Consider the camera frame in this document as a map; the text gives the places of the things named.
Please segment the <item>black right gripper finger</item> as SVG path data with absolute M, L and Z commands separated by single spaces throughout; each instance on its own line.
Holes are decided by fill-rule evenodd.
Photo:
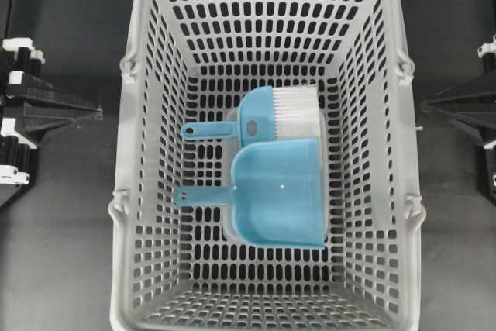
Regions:
M 487 73 L 462 84 L 455 84 L 421 102 L 421 107 L 445 103 L 495 103 L 495 73 Z
M 467 134 L 482 147 L 481 126 L 485 122 L 482 105 L 433 105 L 421 110 Z

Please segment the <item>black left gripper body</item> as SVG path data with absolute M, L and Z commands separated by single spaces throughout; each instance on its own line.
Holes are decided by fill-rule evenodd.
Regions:
M 36 182 L 40 138 L 26 127 L 29 78 L 45 63 L 29 37 L 1 40 L 1 206 L 7 207 Z

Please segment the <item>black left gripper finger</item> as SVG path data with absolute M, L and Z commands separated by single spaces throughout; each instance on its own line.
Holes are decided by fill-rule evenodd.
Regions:
M 75 108 L 23 108 L 21 111 L 21 134 L 38 146 L 47 132 L 85 120 L 102 120 L 101 109 Z
M 11 71 L 9 73 L 7 96 L 50 106 L 86 110 L 101 109 L 97 103 L 90 102 L 80 95 L 63 91 L 61 88 L 23 71 Z

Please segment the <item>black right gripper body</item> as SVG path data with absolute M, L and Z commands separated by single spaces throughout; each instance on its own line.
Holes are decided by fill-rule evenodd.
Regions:
M 495 36 L 493 40 L 482 44 L 478 50 L 478 57 L 484 62 L 482 79 L 483 96 L 480 102 L 484 107 L 485 122 L 481 126 L 484 169 L 486 174 L 487 193 L 495 196 Z

